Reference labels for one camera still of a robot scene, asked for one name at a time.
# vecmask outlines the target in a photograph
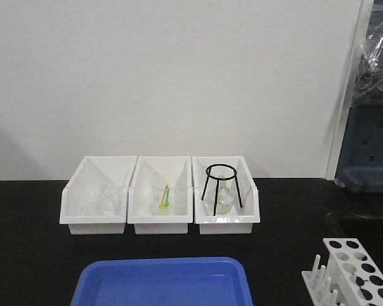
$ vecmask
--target transparent plastic cover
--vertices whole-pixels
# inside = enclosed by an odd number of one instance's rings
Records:
[[[373,11],[357,78],[353,106],[383,105],[383,11]]]

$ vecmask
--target white test tube rack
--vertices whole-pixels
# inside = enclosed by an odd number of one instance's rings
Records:
[[[302,277],[315,306],[383,306],[383,274],[355,238],[324,238],[327,266],[316,255]]]

